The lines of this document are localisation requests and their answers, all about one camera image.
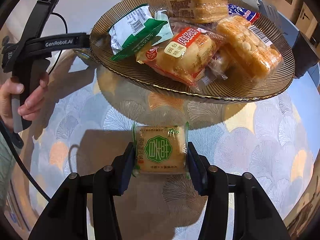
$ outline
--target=barcode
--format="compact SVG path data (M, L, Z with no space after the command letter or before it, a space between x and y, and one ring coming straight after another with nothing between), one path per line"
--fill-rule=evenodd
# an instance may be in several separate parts
M251 31L253 31L254 34L256 34L258 36L258 38L267 46L270 46L272 44L272 42L268 39L268 37L266 35L264 35L262 33L262 31L260 31L255 25L251 25L249 27L249 29Z
M138 33L141 29L143 29L144 25L142 22L138 19L134 23L130 23L130 26L132 28L133 34Z
M140 17L142 18L142 20L146 21L146 14L144 13L142 8L139 8L138 10Z
M211 83L211 80L207 77L207 76L204 76L201 81L207 86Z

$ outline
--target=person's arm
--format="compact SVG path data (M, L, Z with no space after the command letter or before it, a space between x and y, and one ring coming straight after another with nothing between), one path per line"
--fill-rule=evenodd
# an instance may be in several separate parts
M44 104L44 95L48 89L48 83L49 75L45 72L40 79L39 87L26 99L25 104L18 109L18 113L24 119L33 121L38 117ZM23 90L23 85L19 83L16 77L7 79L3 85L0 85L0 118L10 131L13 131L11 95L21 94ZM15 160L11 151L2 134L0 134L0 210L5 205L14 164Z

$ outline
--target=red label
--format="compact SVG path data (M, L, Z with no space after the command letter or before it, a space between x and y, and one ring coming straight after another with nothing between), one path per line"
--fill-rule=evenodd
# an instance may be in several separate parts
M153 47L152 49L149 49L147 52L146 52L146 57L148 60L152 61L154 60L157 55L158 55L158 49L159 47Z
M175 41L188 48L200 34L200 31L187 27L179 32L179 34L175 36L172 41Z

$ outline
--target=plate rim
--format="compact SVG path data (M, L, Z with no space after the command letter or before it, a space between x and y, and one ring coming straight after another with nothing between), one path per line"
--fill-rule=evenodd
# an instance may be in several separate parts
M106 14L108 13L108 11L110 11L112 8L114 8L115 6L117 6L118 4L122 3L123 1L125 0L122 0L121 2L118 2L116 3L114 6L112 6L109 10L107 10L100 18L99 20L94 24L92 30L96 27L96 25L100 22L101 18ZM186 92L186 91L179 91L179 90L174 90L174 89L170 89L170 88L166 88L166 87L161 87L161 86L158 86L158 85L155 85L155 84L151 84L149 82L145 82L145 81L142 81L142 80L139 80L137 78L133 78L131 76L127 76L123 73L120 73L116 70L114 70L113 68L109 67L107 64L105 64L104 62L102 62L95 54L95 52L93 51L93 47L92 46L92 31L90 32L90 52L93 54L95 60L97 60L100 64L102 64L105 68L107 68L108 70L112 71L113 73L119 75L119 76L122 76L126 79L129 79L131 81L133 81L134 83L137 83L137 84L143 84L143 85L146 85L146 86L149 86L149 87L153 87L153 88L156 88L156 89L160 89L160 90L164 90L164 91L167 91L169 93L173 93L173 94L180 94L180 95L185 95L187 97L196 97L196 98L199 98L199 99L208 99L208 100L216 100L217 103L219 100L223 100L225 102L239 102L239 103L242 103L242 102L254 102L254 101L260 101L260 100L265 100L265 99L268 99L268 98L272 98L272 97L275 97L277 95L280 95L281 93L283 93L284 91L286 91L288 89L288 87L291 85L292 81L293 81L293 78L294 78L294 71L292 73L292 77L291 77L291 80L290 82L288 82L288 84L283 88L281 89L280 91L278 92L275 92L275 93L272 93L272 94L269 94L269 95L265 95L265 96L258 96L258 97L224 97L224 96L210 96L210 95L202 95L202 94L198 94L196 92Z

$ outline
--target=hand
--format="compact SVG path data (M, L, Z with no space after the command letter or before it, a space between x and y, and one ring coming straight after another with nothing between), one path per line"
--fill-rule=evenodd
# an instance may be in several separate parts
M49 75L43 73L40 79L40 86L26 99L24 105L18 108L18 113L25 120L33 121L40 113L44 104L44 95L48 90ZM19 95L24 91L23 84L19 83L17 77L12 77L0 85L0 116L6 127L13 131L13 119L11 110L11 94Z

